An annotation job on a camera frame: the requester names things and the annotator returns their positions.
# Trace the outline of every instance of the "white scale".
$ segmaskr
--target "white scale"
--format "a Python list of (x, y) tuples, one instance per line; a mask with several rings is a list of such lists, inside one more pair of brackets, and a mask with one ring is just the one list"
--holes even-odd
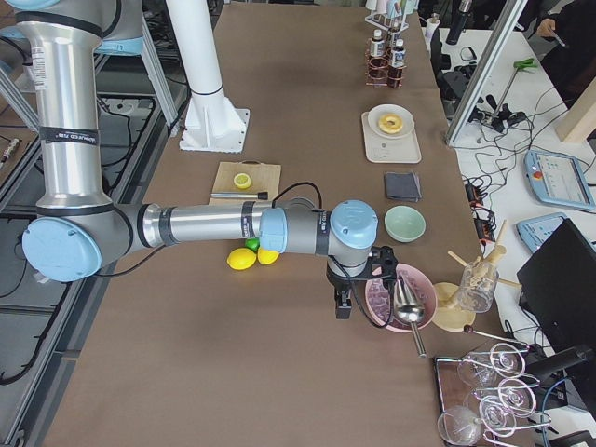
[[(395, 135), (383, 135), (378, 119), (384, 114), (402, 118), (403, 129)], [(394, 104), (381, 104), (362, 114), (362, 132), (366, 157), (372, 163), (419, 163), (422, 160), (420, 145), (416, 138), (412, 114)]]

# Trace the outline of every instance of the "brown table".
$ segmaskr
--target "brown table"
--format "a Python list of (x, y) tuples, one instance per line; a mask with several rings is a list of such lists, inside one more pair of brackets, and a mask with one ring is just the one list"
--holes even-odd
[[(326, 208), (357, 198), (382, 221), (395, 205), (384, 197), (384, 172), (414, 169), (427, 232), (399, 244), (381, 225), (377, 245), (392, 245), (433, 282), (458, 282), (461, 267), (446, 251), (472, 259), (479, 244), (455, 153), (442, 142), (446, 121), (420, 29), (413, 16), (404, 87), (367, 88), (366, 12), (226, 6), (215, 34), (226, 94), (251, 109), (244, 152), (184, 153), (170, 141), (147, 201), (207, 203), (219, 161), (256, 159), (282, 165), (282, 188), (309, 180)], [(360, 114), (384, 102), (413, 112), (420, 164), (366, 160)], [(357, 309), (336, 320), (324, 258), (283, 254), (236, 272), (225, 258), (239, 246), (176, 246), (112, 281), (46, 445), (441, 445), (432, 362), (416, 356), (410, 334), (376, 330)], [(494, 312), (478, 322), (499, 330)], [(432, 325), (422, 334), (430, 356), (482, 342)]]

